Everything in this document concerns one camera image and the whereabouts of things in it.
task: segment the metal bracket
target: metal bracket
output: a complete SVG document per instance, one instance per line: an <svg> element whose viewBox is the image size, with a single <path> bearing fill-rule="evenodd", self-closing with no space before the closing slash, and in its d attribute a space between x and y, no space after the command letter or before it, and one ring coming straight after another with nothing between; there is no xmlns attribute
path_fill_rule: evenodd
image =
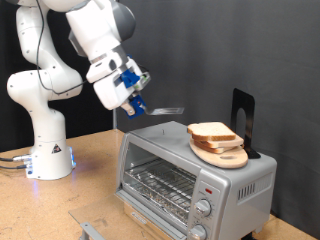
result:
<svg viewBox="0 0 320 240"><path fill-rule="evenodd" d="M80 227L82 227L82 236L79 240L90 240L90 237L93 240L106 240L97 232L97 230L94 229L94 227L91 226L89 222L81 223Z"/></svg>
<svg viewBox="0 0 320 240"><path fill-rule="evenodd" d="M242 108L246 114L246 134L244 137L244 150L246 150L249 159L261 158L260 154L251 148L255 100L253 96L235 88L233 90L233 102L231 111L231 130L234 132L236 132L237 130L237 114L240 108Z"/></svg>

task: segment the toast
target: toast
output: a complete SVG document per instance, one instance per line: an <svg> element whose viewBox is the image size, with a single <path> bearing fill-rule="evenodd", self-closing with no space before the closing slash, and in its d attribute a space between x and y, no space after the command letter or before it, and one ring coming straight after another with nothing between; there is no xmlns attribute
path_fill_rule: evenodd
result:
<svg viewBox="0 0 320 240"><path fill-rule="evenodd" d="M190 124L188 133L196 141L226 141L236 138L236 134L221 122Z"/></svg>
<svg viewBox="0 0 320 240"><path fill-rule="evenodd" d="M203 145L209 148L226 148L226 147L236 147L243 144L243 138L236 135L234 140L228 141L201 141Z"/></svg>
<svg viewBox="0 0 320 240"><path fill-rule="evenodd" d="M202 144L202 142L198 142L198 141L194 141L194 145L197 146L198 148L201 148L202 150L205 150L205 151L211 152L211 153L216 153L216 154L221 154L221 153L224 153L226 151L229 151L229 150L237 147L237 146L234 146L234 147L210 148L210 147L207 147L204 144Z"/></svg>

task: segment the black background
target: black background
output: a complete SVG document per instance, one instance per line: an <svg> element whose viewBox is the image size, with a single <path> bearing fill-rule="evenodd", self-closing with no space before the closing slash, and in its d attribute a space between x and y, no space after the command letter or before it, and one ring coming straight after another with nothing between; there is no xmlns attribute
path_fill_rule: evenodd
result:
<svg viewBox="0 0 320 240"><path fill-rule="evenodd" d="M34 138L28 112L9 97L6 87L11 74L36 69L21 53L15 20L17 9L18 6L0 0L0 152L32 146ZM48 23L61 59L86 79L90 63L79 57L69 42L70 26L65 14L50 11ZM112 128L112 111L102 106L91 84L85 84L79 96L49 102L49 107L64 114L67 138Z"/></svg>
<svg viewBox="0 0 320 240"><path fill-rule="evenodd" d="M272 210L320 239L320 1L121 2L137 20L125 49L151 70L148 107L186 110L129 123L118 110L119 129L229 125L233 89L248 92L256 99L253 148L278 162Z"/></svg>

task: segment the stainless steel toaster oven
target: stainless steel toaster oven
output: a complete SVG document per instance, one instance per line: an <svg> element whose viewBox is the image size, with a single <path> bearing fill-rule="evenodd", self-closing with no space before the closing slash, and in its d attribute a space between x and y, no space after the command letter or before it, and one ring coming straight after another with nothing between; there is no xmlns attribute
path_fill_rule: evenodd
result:
<svg viewBox="0 0 320 240"><path fill-rule="evenodd" d="M269 219L276 161L261 154L223 169L199 159L187 127L169 122L125 134L117 195L174 239L238 240Z"/></svg>

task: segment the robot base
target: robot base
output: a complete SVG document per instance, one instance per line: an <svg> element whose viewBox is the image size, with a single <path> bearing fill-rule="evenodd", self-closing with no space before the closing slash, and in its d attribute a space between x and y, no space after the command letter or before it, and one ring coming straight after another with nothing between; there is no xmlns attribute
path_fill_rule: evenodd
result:
<svg viewBox="0 0 320 240"><path fill-rule="evenodd" d="M31 149L32 163L26 169L27 178L55 180L68 176L75 167L72 148L66 140L37 142Z"/></svg>

